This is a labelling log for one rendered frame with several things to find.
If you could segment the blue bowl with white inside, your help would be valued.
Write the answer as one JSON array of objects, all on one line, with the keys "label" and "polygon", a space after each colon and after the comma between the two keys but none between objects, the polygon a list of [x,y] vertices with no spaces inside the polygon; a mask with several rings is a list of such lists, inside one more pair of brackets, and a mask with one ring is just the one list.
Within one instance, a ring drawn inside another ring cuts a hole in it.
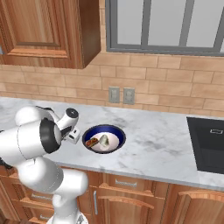
[{"label": "blue bowl with white inside", "polygon": [[[86,141],[95,137],[100,140],[102,135],[107,135],[109,145],[102,145],[100,142],[92,147],[86,146]],[[118,127],[109,124],[96,125],[88,130],[82,136],[83,145],[98,154],[109,154],[120,149],[126,141],[125,133]]]}]

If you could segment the grey wall socket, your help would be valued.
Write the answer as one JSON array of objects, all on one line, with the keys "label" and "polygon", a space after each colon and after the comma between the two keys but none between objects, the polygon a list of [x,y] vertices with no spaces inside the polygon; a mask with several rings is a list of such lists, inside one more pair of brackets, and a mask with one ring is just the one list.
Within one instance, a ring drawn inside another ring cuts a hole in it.
[{"label": "grey wall socket", "polygon": [[120,88],[119,87],[109,87],[108,88],[108,100],[111,103],[120,102]]},{"label": "grey wall socket", "polygon": [[124,104],[135,104],[135,89],[133,87],[125,87],[123,89],[123,103]]}]

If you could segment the wooden drawer front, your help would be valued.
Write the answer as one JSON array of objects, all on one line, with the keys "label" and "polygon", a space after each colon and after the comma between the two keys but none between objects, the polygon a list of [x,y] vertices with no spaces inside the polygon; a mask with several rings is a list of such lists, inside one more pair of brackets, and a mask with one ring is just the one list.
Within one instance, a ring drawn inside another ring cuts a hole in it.
[{"label": "wooden drawer front", "polygon": [[34,191],[24,185],[22,185],[19,181],[15,182],[13,181],[11,183],[12,186],[12,193],[11,198],[16,201],[26,201],[31,202],[37,205],[41,205],[43,207],[52,207],[53,203],[50,200],[44,200],[44,199],[36,199],[32,197],[32,193],[40,196],[46,196],[48,198],[52,198],[53,196],[49,193],[42,193]]},{"label": "wooden drawer front", "polygon": [[47,208],[33,208],[33,207],[25,206],[24,210],[27,212],[29,221],[34,221],[40,224],[48,222],[48,220],[42,220],[39,218],[41,214],[45,217],[50,217],[50,219],[52,218],[54,214],[54,211],[52,209],[47,209]]},{"label": "wooden drawer front", "polygon": [[[126,186],[126,185],[117,185],[116,179],[119,181],[126,181],[126,182],[130,182],[130,183],[137,182],[137,187],[130,187],[130,186]],[[102,182],[111,187],[129,189],[129,190],[138,191],[138,192],[151,191],[151,185],[152,185],[151,181],[148,181],[148,180],[145,180],[142,178],[132,178],[132,177],[126,177],[126,176],[121,176],[121,175],[115,175],[115,174],[103,174]]]}]

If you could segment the grey framed window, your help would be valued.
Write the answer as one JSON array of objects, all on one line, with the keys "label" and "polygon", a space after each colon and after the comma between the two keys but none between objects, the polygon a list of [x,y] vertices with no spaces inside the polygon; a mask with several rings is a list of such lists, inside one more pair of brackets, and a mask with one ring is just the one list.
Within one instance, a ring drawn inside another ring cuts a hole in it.
[{"label": "grey framed window", "polygon": [[224,56],[224,0],[106,0],[109,52]]}]

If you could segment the wooden wall cupboard door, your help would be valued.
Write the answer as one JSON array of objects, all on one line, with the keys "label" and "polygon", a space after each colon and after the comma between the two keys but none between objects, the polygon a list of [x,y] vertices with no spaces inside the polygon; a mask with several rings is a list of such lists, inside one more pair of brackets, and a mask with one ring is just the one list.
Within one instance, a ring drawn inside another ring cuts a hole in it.
[{"label": "wooden wall cupboard door", "polygon": [[0,0],[3,57],[74,58],[75,0]]}]

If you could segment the wooden base cupboard door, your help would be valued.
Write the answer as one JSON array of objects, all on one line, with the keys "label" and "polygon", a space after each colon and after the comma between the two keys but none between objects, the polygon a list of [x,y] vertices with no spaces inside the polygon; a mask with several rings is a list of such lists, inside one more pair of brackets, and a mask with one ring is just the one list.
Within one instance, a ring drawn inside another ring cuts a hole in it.
[{"label": "wooden base cupboard door", "polygon": [[224,192],[176,186],[169,224],[224,224]]},{"label": "wooden base cupboard door", "polygon": [[[95,215],[94,191],[97,191],[98,215]],[[164,199],[92,186],[89,196],[94,224],[161,224]]]}]

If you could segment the black sink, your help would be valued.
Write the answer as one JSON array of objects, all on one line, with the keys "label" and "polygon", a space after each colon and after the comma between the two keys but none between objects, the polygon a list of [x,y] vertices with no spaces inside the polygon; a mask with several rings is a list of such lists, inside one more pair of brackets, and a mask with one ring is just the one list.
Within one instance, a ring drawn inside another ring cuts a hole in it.
[{"label": "black sink", "polygon": [[224,174],[224,121],[187,117],[197,170]]}]

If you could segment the wooden wall cupboard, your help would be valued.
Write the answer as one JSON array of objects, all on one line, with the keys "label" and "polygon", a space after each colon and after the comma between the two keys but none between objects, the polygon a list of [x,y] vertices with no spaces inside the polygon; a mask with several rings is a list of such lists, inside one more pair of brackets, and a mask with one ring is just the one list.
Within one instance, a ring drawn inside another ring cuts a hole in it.
[{"label": "wooden wall cupboard", "polygon": [[32,67],[85,68],[101,51],[99,0],[75,0],[73,28],[74,58],[49,59],[33,57],[3,57],[0,32],[0,64]]}]

